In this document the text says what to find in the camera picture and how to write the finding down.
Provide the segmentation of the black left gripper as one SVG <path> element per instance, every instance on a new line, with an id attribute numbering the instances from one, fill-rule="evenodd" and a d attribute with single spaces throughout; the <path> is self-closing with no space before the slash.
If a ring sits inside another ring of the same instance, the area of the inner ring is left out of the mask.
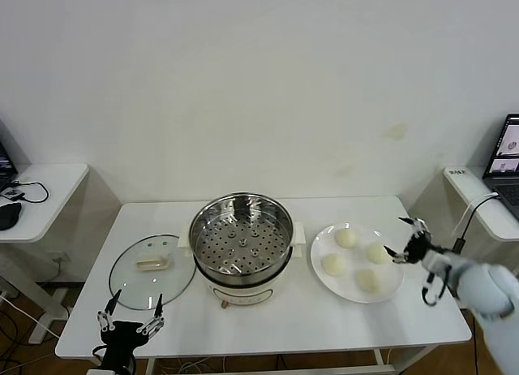
<path id="1" fill-rule="evenodd" d="M 100 350 L 103 351 L 99 369 L 106 371 L 135 371 L 134 350 L 146 345 L 149 335 L 155 335 L 165 324 L 163 316 L 163 295 L 159 295 L 153 317 L 144 324 L 134 321 L 113 321 L 113 314 L 122 290 L 119 289 L 109 299 L 105 309 L 97 313 L 101 330 Z"/>

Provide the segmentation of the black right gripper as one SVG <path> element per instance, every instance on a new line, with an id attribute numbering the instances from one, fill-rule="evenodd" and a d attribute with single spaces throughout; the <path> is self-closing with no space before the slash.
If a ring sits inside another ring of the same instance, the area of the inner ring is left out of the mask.
<path id="1" fill-rule="evenodd" d="M 405 252 L 396 252 L 387 246 L 384 246 L 384 249 L 396 264 L 416 264 L 425 257 L 431 247 L 431 234 L 421 218 L 399 217 L 398 219 L 411 226 L 411 237 L 405 246 Z"/>

